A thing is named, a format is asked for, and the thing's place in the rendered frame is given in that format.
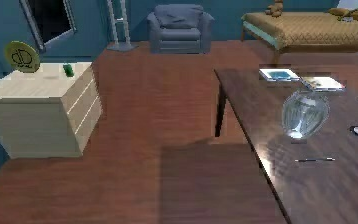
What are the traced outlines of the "yellow round plate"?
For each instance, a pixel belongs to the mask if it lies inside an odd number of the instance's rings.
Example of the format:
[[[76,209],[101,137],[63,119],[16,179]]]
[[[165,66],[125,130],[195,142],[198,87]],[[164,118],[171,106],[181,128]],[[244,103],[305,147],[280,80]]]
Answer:
[[[21,41],[11,41],[4,48],[4,56],[14,70],[35,73],[40,67],[38,52]]]

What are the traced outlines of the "dark wooden table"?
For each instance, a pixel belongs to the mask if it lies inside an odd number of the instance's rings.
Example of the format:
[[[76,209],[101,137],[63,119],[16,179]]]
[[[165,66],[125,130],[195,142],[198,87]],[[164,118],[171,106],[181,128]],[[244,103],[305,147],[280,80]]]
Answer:
[[[298,82],[267,82],[256,70],[217,69],[228,99],[288,224],[358,224],[358,89],[329,93],[323,127],[305,140],[283,132],[282,106]],[[295,162],[305,158],[335,161]]]

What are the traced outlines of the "blue cover book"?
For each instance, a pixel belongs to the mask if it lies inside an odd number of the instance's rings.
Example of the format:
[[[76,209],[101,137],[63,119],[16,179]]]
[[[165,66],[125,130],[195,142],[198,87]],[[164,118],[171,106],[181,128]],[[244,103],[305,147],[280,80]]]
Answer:
[[[267,81],[298,81],[300,77],[290,69],[261,68],[259,74]]]

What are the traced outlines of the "clear glass vase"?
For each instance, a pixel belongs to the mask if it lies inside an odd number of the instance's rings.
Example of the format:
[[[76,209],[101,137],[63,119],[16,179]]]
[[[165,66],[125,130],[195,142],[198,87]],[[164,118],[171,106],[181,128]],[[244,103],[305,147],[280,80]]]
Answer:
[[[329,117],[329,101],[312,91],[295,91],[282,107],[282,129],[295,140],[303,140],[317,132]]]

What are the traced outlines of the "black pen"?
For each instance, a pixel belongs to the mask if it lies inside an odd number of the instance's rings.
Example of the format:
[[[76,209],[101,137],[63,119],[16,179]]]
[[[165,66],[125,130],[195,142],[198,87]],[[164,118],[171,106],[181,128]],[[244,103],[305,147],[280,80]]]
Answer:
[[[335,158],[305,158],[305,159],[295,159],[295,162],[318,162],[318,161],[335,161]]]

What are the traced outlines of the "cream chest of drawers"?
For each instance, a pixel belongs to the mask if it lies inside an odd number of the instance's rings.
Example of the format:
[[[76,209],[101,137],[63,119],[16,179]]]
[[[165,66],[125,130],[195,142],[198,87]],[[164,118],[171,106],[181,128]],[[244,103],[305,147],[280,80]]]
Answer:
[[[14,158],[80,157],[102,114],[92,64],[61,63],[0,79],[0,143]]]

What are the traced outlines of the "pale cover book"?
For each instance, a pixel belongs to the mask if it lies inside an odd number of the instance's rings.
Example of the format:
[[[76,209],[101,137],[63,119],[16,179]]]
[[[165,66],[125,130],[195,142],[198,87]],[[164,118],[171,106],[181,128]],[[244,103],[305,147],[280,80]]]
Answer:
[[[343,91],[345,86],[331,77],[302,77],[302,83],[312,91]]]

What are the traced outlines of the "dark framed window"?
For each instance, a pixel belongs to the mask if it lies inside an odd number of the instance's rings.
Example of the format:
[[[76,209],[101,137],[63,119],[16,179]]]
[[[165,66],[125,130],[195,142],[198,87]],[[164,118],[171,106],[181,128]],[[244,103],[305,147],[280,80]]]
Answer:
[[[19,3],[40,52],[77,32],[71,0],[19,0]]]

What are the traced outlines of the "brown teddy bear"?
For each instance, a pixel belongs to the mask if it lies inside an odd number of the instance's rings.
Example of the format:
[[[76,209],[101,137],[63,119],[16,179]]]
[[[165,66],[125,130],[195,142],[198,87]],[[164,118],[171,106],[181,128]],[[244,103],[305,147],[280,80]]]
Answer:
[[[279,17],[282,15],[283,9],[283,0],[274,0],[274,3],[269,5],[265,10],[265,14],[271,15],[272,17]]]

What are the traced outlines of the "tan bed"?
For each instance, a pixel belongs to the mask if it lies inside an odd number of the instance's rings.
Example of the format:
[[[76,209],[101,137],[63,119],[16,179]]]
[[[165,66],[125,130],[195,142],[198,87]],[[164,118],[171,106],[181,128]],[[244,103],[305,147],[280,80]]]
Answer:
[[[338,21],[323,12],[284,12],[279,17],[254,12],[241,19],[242,33],[273,49],[272,64],[285,53],[358,52],[358,21]]]

